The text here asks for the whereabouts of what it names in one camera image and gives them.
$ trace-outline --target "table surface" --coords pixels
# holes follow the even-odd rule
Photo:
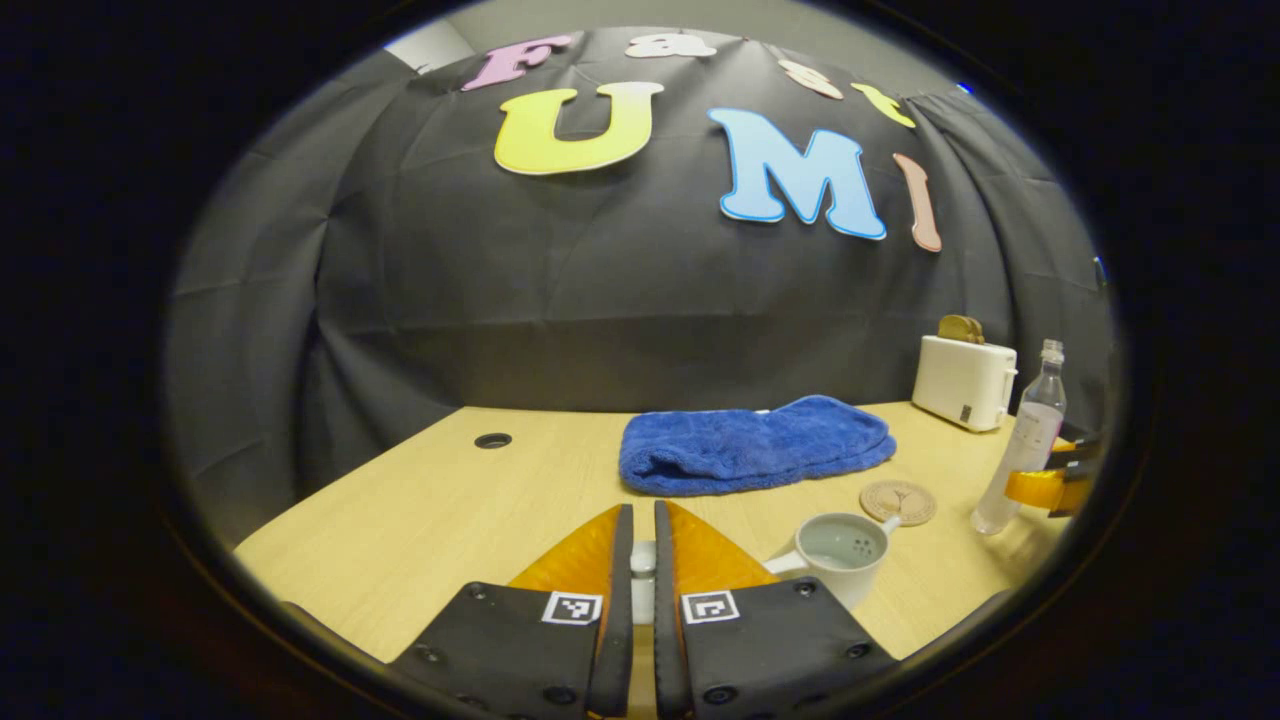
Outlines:
[[[888,421],[899,450],[847,475],[713,497],[676,498],[767,560],[810,515],[865,514],[859,492],[908,480],[937,498],[928,523],[893,533],[870,596],[854,616],[895,657],[915,652],[1048,555],[1066,519],[1024,507],[983,537],[969,514],[995,473],[1011,419],[970,433],[910,402],[864,405]],[[653,539],[652,496],[618,477],[631,414],[463,407],[271,520],[236,556],[282,601],[389,662],[467,582],[504,584],[580,524],[620,502],[635,539]],[[475,446],[507,433],[498,450]],[[631,717],[653,717],[653,634],[637,626]]]

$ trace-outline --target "black backdrop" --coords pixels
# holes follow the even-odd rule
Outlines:
[[[1068,418],[1100,428],[1115,333],[1096,252],[1012,128],[954,90],[904,99],[909,129],[849,87],[874,85],[876,68],[736,36],[685,31],[710,58],[623,55],[663,31],[579,32],[525,77],[470,92],[483,55],[419,77],[379,51],[244,154],[192,233],[166,354],[179,455],[228,542],[462,405],[906,400],[919,337],[950,313],[1019,351],[1019,392],[1041,341],[1065,341]],[[845,100],[791,81],[780,59]],[[595,87],[621,81],[666,87],[637,155],[544,177],[494,161],[506,100],[576,88],[558,135],[590,137],[609,123]],[[855,138],[887,237],[792,210],[776,224],[724,217],[717,106],[763,114],[801,150],[818,128]],[[929,173],[941,254],[911,238],[895,152]]]

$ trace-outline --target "plastic bottle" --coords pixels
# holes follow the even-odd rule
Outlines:
[[[1066,414],[1066,392],[1062,391],[1065,359],[1061,342],[1044,341],[1044,348],[1041,350],[1041,374],[1023,391],[1009,447],[1005,448],[1005,456],[1000,460],[1000,468],[991,478],[987,492],[969,518],[974,529],[984,536],[1004,530],[1021,506],[1020,502],[1005,497],[1009,474],[1043,470],[1048,462],[1053,439],[1057,438],[1062,428],[1062,416]]]

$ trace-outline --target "blue letter m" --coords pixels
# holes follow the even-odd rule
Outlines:
[[[879,240],[884,223],[876,215],[858,156],[863,149],[852,140],[826,129],[814,131],[801,155],[791,141],[764,115],[732,108],[713,108],[707,117],[728,135],[733,192],[721,197],[721,210],[739,220],[776,223],[786,208],[769,192],[768,176],[787,196],[791,208],[813,224],[822,199],[831,187],[827,222],[836,231]]]

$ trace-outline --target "blue towel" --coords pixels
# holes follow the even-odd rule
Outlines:
[[[723,495],[874,468],[897,450],[888,423],[810,395],[772,413],[645,413],[622,433],[618,469],[649,495]]]

